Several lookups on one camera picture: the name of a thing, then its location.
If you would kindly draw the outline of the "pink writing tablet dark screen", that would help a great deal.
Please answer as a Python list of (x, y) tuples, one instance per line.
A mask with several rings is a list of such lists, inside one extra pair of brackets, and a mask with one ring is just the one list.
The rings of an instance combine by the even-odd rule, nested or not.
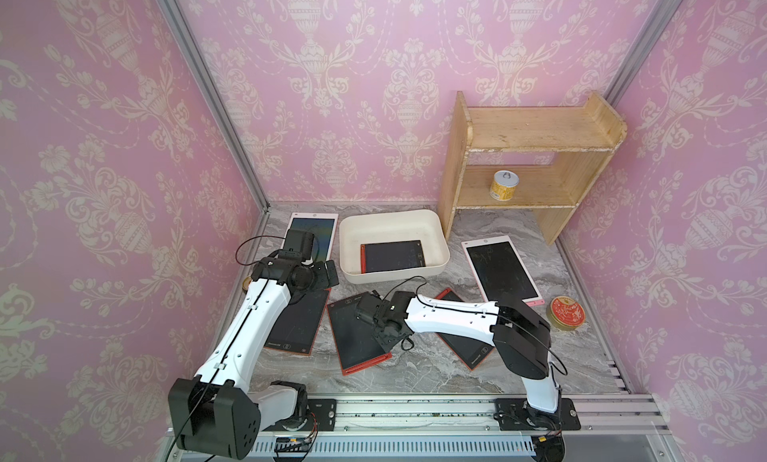
[(461, 247), (485, 301), (500, 301), (508, 293), (530, 307), (545, 304), (509, 236), (469, 240)]

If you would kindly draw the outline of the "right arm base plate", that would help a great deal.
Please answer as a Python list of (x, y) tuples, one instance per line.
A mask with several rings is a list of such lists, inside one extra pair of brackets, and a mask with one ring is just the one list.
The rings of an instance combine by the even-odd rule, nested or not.
[(501, 431), (579, 431), (581, 423), (574, 403), (569, 398), (559, 401), (553, 413), (532, 408), (524, 398), (493, 400), (493, 419)]

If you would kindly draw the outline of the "pink writing tablet rainbow screen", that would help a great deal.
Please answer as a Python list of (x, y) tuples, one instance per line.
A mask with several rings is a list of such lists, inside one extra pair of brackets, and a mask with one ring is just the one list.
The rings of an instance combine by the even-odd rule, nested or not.
[(309, 262), (326, 262), (332, 255), (338, 214), (310, 214), (293, 212), (289, 230), (303, 230), (314, 235), (312, 256)]

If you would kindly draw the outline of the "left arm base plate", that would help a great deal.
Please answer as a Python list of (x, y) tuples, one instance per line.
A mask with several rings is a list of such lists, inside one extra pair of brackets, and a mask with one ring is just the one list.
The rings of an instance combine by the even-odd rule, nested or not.
[(336, 427), (338, 411), (337, 399), (310, 398), (307, 408), (300, 416), (285, 419), (276, 424), (278, 429), (285, 431), (333, 432)]

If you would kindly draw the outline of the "red black Newsmy tablet top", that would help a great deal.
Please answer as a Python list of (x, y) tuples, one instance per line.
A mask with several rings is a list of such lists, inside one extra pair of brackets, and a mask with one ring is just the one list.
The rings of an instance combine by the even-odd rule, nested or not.
[(289, 305), (278, 317), (265, 348), (308, 356), (311, 354), (331, 290), (317, 290)]

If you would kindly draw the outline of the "red black newsmy tablet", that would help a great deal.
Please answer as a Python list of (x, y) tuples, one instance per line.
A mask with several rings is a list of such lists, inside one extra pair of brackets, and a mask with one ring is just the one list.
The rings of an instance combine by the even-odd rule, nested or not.
[(480, 366), (495, 349), (489, 344), (469, 337), (440, 332), (437, 335), (470, 371)]
[(289, 305), (278, 317), (265, 348), (308, 356), (311, 354), (331, 290), (317, 290)]

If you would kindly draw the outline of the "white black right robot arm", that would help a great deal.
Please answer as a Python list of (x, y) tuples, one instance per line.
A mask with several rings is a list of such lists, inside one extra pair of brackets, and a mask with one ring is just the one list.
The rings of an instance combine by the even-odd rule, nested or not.
[(523, 415), (515, 419), (534, 429), (562, 429), (561, 388), (554, 375), (559, 359), (551, 351), (550, 325), (523, 301), (510, 295), (468, 303), (409, 291), (397, 291), (390, 299), (371, 293), (358, 303), (356, 318), (386, 350), (417, 333), (456, 335), (494, 347), (525, 387)]

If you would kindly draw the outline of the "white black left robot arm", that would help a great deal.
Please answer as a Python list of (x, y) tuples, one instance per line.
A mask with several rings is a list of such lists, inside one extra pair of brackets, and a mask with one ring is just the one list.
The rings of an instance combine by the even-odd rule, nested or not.
[(193, 377), (179, 378), (171, 387), (172, 449), (242, 460), (269, 427), (316, 429), (305, 385), (278, 380), (249, 392), (260, 354), (284, 310), (339, 283), (334, 262), (315, 257), (313, 234), (288, 230), (283, 241), (250, 265), (244, 301), (212, 354)]

